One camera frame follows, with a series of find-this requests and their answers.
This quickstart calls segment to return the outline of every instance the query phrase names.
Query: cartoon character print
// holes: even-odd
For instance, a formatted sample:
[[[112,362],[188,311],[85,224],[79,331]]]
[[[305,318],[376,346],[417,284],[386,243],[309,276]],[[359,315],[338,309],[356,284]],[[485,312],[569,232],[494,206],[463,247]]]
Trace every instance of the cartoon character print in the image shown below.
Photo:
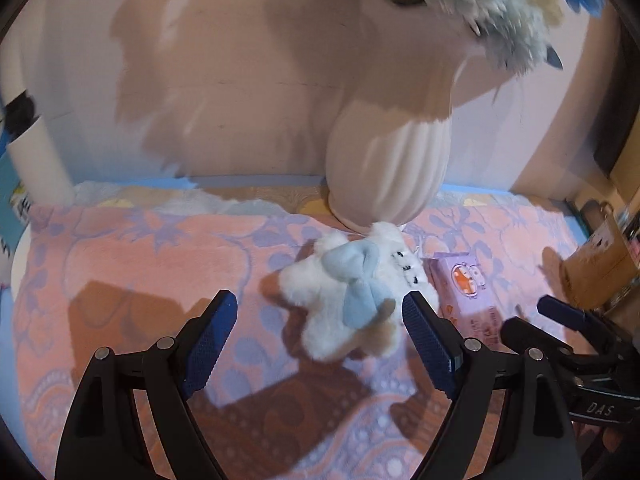
[[[484,278],[484,274],[482,273],[482,270],[480,270],[480,267],[472,265],[469,267],[469,272],[471,273],[471,277],[476,282],[478,288],[484,288],[486,285],[486,279]]]
[[[18,184],[9,199],[9,205],[22,225],[29,223],[29,209],[31,209],[31,198],[23,183]]]
[[[469,269],[466,264],[453,267],[451,277],[462,294],[468,298],[476,297],[478,294],[478,285],[472,275],[471,269]]]

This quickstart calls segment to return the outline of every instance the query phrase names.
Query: pink wall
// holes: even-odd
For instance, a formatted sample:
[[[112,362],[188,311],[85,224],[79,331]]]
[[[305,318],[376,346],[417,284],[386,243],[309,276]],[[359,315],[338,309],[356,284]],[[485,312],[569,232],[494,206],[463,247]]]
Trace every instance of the pink wall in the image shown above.
[[[588,133],[617,22],[610,9],[599,21],[565,15],[553,32],[564,72],[514,79],[469,63],[449,183],[563,198],[593,172]],[[76,181],[323,174],[369,26],[360,0],[31,0],[15,25]]]

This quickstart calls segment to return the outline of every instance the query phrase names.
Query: metal screw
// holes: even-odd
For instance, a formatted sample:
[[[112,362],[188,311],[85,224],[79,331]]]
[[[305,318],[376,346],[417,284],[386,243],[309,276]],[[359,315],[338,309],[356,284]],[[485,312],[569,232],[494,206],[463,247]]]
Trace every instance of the metal screw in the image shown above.
[[[472,352],[477,352],[482,348],[482,343],[478,341],[478,339],[466,339],[465,340],[465,348],[467,350],[471,350]]]
[[[163,337],[158,340],[156,346],[161,350],[167,350],[174,345],[174,342],[175,341],[173,337]]]
[[[529,357],[531,357],[534,361],[542,361],[542,358],[545,355],[542,353],[542,350],[539,348],[530,348],[529,349]]]
[[[98,348],[95,351],[94,357],[102,361],[105,357],[107,357],[107,355],[109,355],[109,349],[106,346],[103,346],[102,348]]]

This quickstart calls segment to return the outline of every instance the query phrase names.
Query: blue textured gripper pad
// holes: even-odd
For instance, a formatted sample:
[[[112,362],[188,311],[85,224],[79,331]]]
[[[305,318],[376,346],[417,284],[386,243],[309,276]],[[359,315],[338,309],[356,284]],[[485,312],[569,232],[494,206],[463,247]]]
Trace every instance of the blue textured gripper pad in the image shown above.
[[[233,294],[228,293],[187,357],[186,372],[181,386],[185,399],[189,399],[194,392],[203,389],[207,384],[237,319],[238,301]]]
[[[433,386],[452,399],[457,391],[453,357],[411,296],[402,301],[402,319]]]
[[[543,296],[538,300],[538,312],[571,330],[583,330],[586,326],[587,317],[583,310],[551,296]]]

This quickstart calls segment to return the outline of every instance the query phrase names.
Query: cardboard box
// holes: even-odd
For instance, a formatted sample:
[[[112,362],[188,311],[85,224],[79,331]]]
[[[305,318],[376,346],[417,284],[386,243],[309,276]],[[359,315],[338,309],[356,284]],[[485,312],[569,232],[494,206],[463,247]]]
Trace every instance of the cardboard box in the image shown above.
[[[468,253],[436,253],[427,265],[440,297],[442,317],[449,319],[463,337],[474,337],[489,348],[498,349],[502,316],[476,257]]]
[[[638,275],[629,245],[613,216],[561,264],[569,303],[593,310],[603,306]]]

